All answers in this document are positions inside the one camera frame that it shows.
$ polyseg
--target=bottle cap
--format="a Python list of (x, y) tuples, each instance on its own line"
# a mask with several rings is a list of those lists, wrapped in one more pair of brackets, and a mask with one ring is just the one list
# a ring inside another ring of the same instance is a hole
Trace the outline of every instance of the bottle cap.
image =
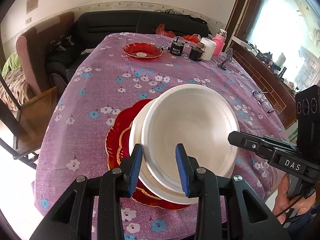
[(199, 43), (197, 44), (197, 47), (200, 48), (200, 49), (203, 49), (203, 48), (204, 48), (204, 44), (201, 43), (201, 42), (199, 42)]

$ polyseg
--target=white jar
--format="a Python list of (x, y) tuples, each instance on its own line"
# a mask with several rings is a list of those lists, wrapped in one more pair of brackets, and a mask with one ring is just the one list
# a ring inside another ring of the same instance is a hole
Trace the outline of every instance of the white jar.
[(204, 47), (204, 53), (202, 54), (201, 59), (203, 60), (211, 60), (214, 49), (217, 46), (217, 43), (215, 43), (214, 41), (207, 39), (207, 38), (202, 38), (201, 43), (203, 43), (205, 45)]

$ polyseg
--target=hand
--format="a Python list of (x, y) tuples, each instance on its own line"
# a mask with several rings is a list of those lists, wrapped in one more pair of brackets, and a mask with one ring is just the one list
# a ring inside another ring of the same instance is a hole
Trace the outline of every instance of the hand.
[[(285, 210), (289, 205), (291, 205), (299, 196), (293, 198), (292, 200), (288, 199), (287, 191), (289, 189), (289, 179), (288, 174), (284, 175), (280, 181), (280, 185), (278, 187), (278, 195), (276, 197), (275, 207), (273, 208), (273, 214), (276, 216), (281, 211)], [(299, 209), (297, 215), (303, 215), (307, 213), (314, 202), (316, 201), (316, 193), (314, 193), (311, 197), (305, 199), (302, 198), (298, 201), (292, 208)], [(285, 213), (278, 217), (278, 220), (281, 224), (284, 223), (286, 219)]]

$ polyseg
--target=green cloth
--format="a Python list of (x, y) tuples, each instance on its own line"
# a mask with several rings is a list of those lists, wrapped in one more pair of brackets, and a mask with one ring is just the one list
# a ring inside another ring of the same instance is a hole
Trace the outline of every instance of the green cloth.
[(21, 59), (19, 58), (18, 54), (14, 52), (10, 55), (7, 62), (4, 64), (3, 70), (1, 75), (4, 77), (9, 73), (10, 70), (17, 70), (22, 66)]

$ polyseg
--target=black sofa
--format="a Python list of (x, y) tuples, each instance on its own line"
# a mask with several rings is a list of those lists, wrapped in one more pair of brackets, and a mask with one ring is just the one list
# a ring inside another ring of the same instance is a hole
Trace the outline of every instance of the black sofa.
[(205, 21), (188, 15), (138, 10), (87, 12), (79, 17), (70, 30), (75, 45), (65, 52), (53, 51), (47, 57), (45, 68), (49, 79), (53, 85), (58, 85), (61, 93), (78, 66), (89, 55), (81, 54), (82, 51), (95, 48), (111, 33), (155, 34), (160, 24), (164, 24), (166, 31), (172, 31), (177, 36), (197, 33), (207, 37), (210, 34)]

